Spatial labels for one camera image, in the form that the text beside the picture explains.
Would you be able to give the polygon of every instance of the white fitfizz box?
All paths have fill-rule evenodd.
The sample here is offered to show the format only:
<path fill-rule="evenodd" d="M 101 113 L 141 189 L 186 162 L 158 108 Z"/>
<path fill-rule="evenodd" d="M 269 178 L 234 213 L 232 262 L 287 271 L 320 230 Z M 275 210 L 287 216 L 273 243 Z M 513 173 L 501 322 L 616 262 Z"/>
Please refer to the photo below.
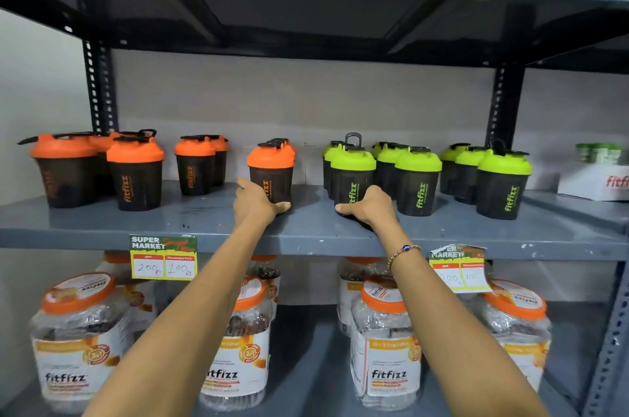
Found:
<path fill-rule="evenodd" d="M 557 193 L 596 201 L 629 200 L 629 165 L 573 165 L 562 172 Z"/>

